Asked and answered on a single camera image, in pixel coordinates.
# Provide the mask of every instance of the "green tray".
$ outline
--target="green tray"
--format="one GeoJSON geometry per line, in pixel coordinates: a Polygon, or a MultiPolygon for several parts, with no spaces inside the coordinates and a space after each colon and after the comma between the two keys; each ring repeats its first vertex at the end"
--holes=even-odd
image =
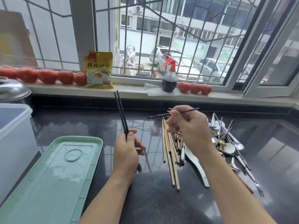
{"type": "Polygon", "coordinates": [[[0,207],[0,223],[77,223],[102,146],[97,137],[54,140],[0,207]]]}

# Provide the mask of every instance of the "clear plastic bottle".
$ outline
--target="clear plastic bottle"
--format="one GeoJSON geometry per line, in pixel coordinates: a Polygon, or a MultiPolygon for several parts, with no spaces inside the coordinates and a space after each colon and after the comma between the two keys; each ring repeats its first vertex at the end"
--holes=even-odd
{"type": "Polygon", "coordinates": [[[178,78],[176,75],[176,64],[178,62],[172,59],[170,56],[166,55],[166,62],[162,67],[165,67],[167,64],[170,64],[170,70],[167,72],[162,80],[162,90],[165,92],[172,92],[177,84],[178,78]]]}

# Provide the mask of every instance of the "person's left hand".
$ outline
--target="person's left hand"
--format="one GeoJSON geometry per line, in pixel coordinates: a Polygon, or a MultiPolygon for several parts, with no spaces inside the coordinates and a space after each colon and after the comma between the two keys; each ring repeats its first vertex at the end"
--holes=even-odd
{"type": "Polygon", "coordinates": [[[144,155],[145,146],[134,136],[137,130],[129,130],[128,137],[122,131],[114,145],[113,175],[116,175],[132,183],[138,166],[138,155],[144,155]]]}

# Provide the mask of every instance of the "dark liquid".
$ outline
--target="dark liquid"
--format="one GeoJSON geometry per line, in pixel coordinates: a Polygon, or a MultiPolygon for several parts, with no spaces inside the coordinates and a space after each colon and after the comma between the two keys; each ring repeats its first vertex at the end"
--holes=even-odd
{"type": "Polygon", "coordinates": [[[176,87],[176,82],[162,80],[162,90],[165,92],[172,92],[176,87]]]}

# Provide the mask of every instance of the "white plastic bin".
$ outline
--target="white plastic bin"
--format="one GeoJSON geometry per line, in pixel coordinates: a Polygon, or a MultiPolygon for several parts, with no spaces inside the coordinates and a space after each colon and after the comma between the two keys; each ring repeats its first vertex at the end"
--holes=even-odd
{"type": "Polygon", "coordinates": [[[39,151],[31,113],[28,105],[0,104],[0,204],[39,151]]]}

